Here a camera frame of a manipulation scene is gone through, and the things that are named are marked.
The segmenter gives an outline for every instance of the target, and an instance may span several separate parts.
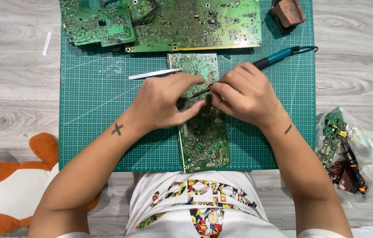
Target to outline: white t-shirt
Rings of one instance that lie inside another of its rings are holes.
[[[268,222],[254,180],[243,171],[142,173],[132,194],[126,238],[287,238]],[[58,238],[88,238],[74,232]],[[321,229],[298,238],[344,238]]]

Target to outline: orange plush toy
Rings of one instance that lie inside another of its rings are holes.
[[[42,162],[0,162],[0,235],[29,226],[46,187],[59,172],[59,146],[51,134],[35,135],[29,146]],[[98,202],[99,195],[89,211]]]

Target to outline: circuit board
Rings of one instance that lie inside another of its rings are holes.
[[[210,93],[194,99],[193,95],[219,80],[216,54],[168,54],[170,69],[200,75],[205,84],[189,88],[179,99],[180,111],[190,108],[197,100],[205,99],[199,114],[178,127],[179,150],[185,174],[226,167],[231,162],[227,142],[225,114],[211,104]]]
[[[60,0],[63,27],[75,46],[97,43],[111,46],[135,40],[126,5],[89,8],[89,1]]]
[[[152,9],[150,0],[122,0],[132,19]],[[261,46],[257,0],[159,0],[151,23],[134,27],[126,52],[207,50]]]
[[[323,147],[317,152],[317,156],[324,167],[330,168],[333,156],[346,137],[346,123],[341,118],[334,117],[331,113],[326,114],[323,126]]]

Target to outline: wooden floor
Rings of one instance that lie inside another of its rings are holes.
[[[373,140],[373,0],[313,0],[317,111],[344,106]],[[42,56],[47,32],[53,33]],[[28,140],[39,132],[58,136],[60,8],[57,0],[0,0],[0,161],[36,160]],[[271,222],[294,229],[292,200],[279,171],[254,171]],[[132,173],[113,173],[89,217],[93,236],[122,235]],[[349,218],[373,225],[373,212]],[[10,236],[26,235],[26,229]]]

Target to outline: tattoo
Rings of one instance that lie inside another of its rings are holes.
[[[292,124],[290,124],[289,127],[288,127],[288,129],[286,129],[285,135],[289,132],[289,130],[291,129],[291,127],[292,127]]]
[[[122,128],[122,127],[124,127],[124,125],[120,125],[120,126],[118,126],[118,124],[115,123],[115,129],[112,131],[112,135],[113,135],[115,132],[117,132],[118,135],[120,136],[120,135],[122,134],[122,133],[120,133],[120,128]]]

